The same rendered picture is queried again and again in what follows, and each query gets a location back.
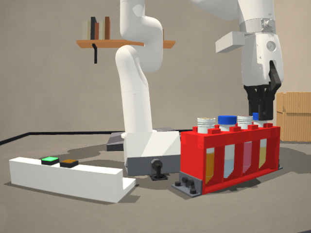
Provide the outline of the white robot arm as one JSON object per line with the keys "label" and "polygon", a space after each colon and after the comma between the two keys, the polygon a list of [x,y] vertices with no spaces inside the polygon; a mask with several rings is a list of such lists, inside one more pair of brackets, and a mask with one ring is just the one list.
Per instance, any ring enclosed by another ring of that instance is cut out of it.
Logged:
{"label": "white robot arm", "polygon": [[[201,10],[224,20],[239,18],[240,32],[217,40],[216,53],[228,53],[245,45],[245,36],[275,33],[274,0],[189,0]],[[145,16],[145,0],[120,0],[120,32],[123,39],[144,46],[125,45],[116,53],[121,83],[125,133],[157,132],[152,129],[149,86],[143,73],[160,69],[163,30],[160,22]],[[125,133],[121,137],[125,137]]]}

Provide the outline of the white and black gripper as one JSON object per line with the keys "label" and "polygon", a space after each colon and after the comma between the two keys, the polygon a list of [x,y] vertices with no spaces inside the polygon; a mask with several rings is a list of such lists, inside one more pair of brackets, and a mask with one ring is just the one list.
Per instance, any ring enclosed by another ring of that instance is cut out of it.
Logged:
{"label": "white and black gripper", "polygon": [[249,116],[259,113],[260,121],[273,120],[273,101],[284,80],[278,35],[259,32],[244,38],[242,83],[248,94]]}

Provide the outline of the dark grey bolted mounting bracket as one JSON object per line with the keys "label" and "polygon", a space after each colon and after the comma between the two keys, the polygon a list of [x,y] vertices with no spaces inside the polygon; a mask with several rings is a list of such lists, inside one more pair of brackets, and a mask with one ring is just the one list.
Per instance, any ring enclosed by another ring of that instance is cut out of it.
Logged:
{"label": "dark grey bolted mounting bracket", "polygon": [[[188,183],[183,183],[182,178],[187,177],[188,180],[193,179],[194,185],[189,186]],[[175,184],[172,184],[171,187],[175,188],[176,190],[188,195],[191,198],[201,196],[202,195],[202,189],[203,189],[203,180],[200,180],[194,176],[191,176],[187,173],[184,173],[182,171],[179,171],[179,182],[181,182],[181,186],[175,186]],[[190,189],[196,189],[196,194],[190,194]]]}

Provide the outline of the brown cardboard box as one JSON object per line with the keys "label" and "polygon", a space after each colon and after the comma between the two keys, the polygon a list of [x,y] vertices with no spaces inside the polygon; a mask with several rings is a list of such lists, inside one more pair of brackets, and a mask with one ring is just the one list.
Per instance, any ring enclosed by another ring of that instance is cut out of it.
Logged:
{"label": "brown cardboard box", "polygon": [[311,92],[277,93],[276,126],[282,141],[311,142]]}

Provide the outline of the red tube rack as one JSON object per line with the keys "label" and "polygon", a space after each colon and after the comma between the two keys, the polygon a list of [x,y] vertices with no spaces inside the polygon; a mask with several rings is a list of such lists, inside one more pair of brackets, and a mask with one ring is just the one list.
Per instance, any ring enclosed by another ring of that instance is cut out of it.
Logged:
{"label": "red tube rack", "polygon": [[[192,131],[181,132],[180,171],[203,180],[202,195],[221,190],[278,170],[280,127],[264,123],[263,127],[248,125],[241,129],[238,124],[229,127],[229,132],[221,131],[219,125],[198,133],[198,127]],[[266,161],[259,168],[260,140],[267,139]],[[251,166],[243,171],[244,142],[252,141]],[[235,144],[234,170],[224,178],[225,146]],[[207,149],[214,148],[214,175],[206,184]]]}

